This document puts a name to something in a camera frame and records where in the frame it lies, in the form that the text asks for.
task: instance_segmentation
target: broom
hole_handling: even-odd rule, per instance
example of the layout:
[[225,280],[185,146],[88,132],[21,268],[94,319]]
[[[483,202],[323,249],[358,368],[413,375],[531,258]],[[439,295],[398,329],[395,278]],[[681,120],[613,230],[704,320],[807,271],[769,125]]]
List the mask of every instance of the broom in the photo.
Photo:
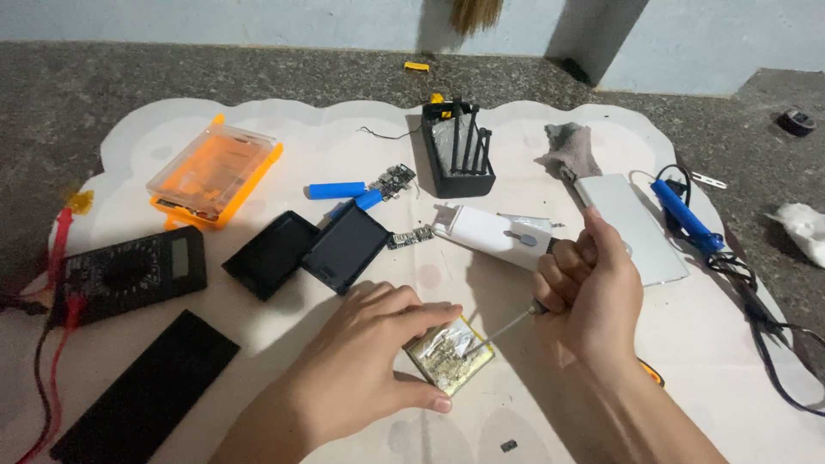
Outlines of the broom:
[[503,6],[504,0],[453,0],[450,24],[462,36],[475,34],[480,26],[495,26]]

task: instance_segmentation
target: forearm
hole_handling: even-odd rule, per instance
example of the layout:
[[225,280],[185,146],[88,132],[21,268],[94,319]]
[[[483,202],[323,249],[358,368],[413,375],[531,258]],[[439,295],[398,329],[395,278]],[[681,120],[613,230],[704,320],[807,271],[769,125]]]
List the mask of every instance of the forearm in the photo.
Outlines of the forearm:
[[715,464],[726,462],[713,443],[636,362],[585,369],[578,380],[596,398],[615,430],[606,438],[617,462]]
[[210,462],[298,464],[318,445],[281,381],[270,384],[238,416]]

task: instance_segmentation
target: multimeter display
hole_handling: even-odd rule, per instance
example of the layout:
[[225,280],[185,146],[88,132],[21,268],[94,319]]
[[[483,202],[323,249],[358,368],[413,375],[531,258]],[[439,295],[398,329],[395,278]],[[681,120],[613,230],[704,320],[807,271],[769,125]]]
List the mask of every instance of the multimeter display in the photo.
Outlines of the multimeter display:
[[54,296],[54,322],[64,323],[71,294],[86,301],[79,322],[89,324],[203,288],[203,235],[190,225],[66,258]]

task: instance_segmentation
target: gray granite floor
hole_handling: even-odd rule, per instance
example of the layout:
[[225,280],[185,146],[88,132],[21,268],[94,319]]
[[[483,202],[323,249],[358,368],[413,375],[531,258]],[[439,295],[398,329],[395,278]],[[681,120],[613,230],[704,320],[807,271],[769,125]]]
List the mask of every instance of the gray granite floor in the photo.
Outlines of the gray granite floor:
[[[430,93],[482,107],[534,100],[568,110],[614,104],[646,115],[694,170],[729,185],[707,189],[749,262],[790,321],[825,333],[825,270],[762,213],[784,202],[825,211],[825,129],[805,139],[771,116],[805,105],[825,121],[825,75],[763,70],[731,99],[594,92],[545,59],[200,45],[0,43],[0,288],[26,282],[42,260],[61,196],[100,172],[99,145],[130,111],[170,97],[227,105],[284,98],[325,107],[356,99],[413,107]],[[825,352],[808,346],[825,377]]]

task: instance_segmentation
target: orange plastic box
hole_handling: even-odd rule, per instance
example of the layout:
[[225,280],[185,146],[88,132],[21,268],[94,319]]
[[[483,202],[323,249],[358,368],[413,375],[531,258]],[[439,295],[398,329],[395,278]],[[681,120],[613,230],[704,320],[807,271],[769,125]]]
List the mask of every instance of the orange plastic box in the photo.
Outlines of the orange plastic box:
[[222,229],[247,199],[284,146],[272,137],[224,124],[217,115],[175,159],[146,184],[154,207],[198,229]]

